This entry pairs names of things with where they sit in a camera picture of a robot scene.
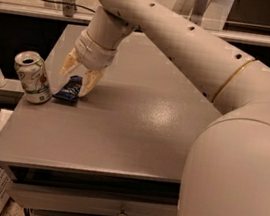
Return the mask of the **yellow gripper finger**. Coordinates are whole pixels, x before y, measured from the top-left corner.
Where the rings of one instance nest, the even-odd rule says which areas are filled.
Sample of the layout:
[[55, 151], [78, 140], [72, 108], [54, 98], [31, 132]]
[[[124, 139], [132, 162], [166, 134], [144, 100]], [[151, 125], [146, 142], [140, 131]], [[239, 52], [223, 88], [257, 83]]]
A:
[[73, 70], [75, 70], [77, 67], [79, 67], [80, 61], [79, 57], [77, 55], [77, 51], [75, 48], [71, 50], [71, 52], [66, 55], [66, 59], [64, 59], [64, 63], [61, 68], [61, 75], [67, 75], [68, 73], [71, 73]]
[[105, 70], [88, 69], [83, 76], [82, 87], [80, 88], [80, 97], [86, 96], [96, 87], [97, 83], [102, 79]]

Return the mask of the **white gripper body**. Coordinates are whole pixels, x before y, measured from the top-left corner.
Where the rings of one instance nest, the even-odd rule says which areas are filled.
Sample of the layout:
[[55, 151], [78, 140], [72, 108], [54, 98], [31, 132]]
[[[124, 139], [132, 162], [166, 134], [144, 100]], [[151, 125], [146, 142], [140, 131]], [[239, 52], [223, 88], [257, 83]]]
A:
[[87, 30], [83, 30], [75, 41], [75, 51], [78, 61], [87, 69], [102, 70], [109, 67], [116, 56], [117, 50], [104, 49], [97, 45]]

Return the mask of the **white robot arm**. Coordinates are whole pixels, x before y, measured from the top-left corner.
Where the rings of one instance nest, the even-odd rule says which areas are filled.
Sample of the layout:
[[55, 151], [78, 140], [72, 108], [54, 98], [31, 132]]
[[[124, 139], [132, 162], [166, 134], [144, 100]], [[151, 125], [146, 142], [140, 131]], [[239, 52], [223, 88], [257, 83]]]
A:
[[88, 94], [141, 29], [222, 115], [189, 151], [178, 216], [270, 216], [270, 68], [156, 0], [99, 2], [63, 73], [84, 65]]

